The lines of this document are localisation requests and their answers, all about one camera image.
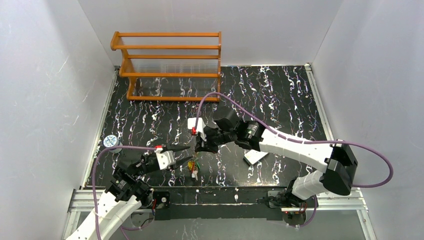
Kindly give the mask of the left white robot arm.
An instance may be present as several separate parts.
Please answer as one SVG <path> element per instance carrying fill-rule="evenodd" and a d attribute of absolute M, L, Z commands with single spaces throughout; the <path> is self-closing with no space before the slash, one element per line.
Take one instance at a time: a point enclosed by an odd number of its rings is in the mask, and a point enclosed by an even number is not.
<path fill-rule="evenodd" d="M 176 159 L 175 153 L 188 146 L 161 144 L 155 147 L 120 146 L 120 156 L 104 192 L 93 195 L 94 207 L 69 240 L 108 240 L 136 210 L 147 208 L 154 213 L 159 203 L 169 205 L 169 195 L 155 193 L 141 179 L 156 171 L 175 170 L 191 157 Z"/>

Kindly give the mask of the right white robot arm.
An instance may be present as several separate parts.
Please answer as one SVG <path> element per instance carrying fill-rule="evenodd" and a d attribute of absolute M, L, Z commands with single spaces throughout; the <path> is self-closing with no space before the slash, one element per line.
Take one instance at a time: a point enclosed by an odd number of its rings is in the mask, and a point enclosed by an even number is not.
<path fill-rule="evenodd" d="M 215 128 L 192 117 L 187 128 L 196 137 L 196 152 L 217 153 L 221 145 L 235 143 L 245 150 L 271 153 L 310 165 L 314 172 L 297 177 L 282 195 L 284 201 L 304 202 L 310 197 L 331 192 L 348 196 L 353 187 L 358 161 L 344 143 L 316 143 L 265 126 L 261 121 L 243 120 L 232 109 L 213 114 Z"/>

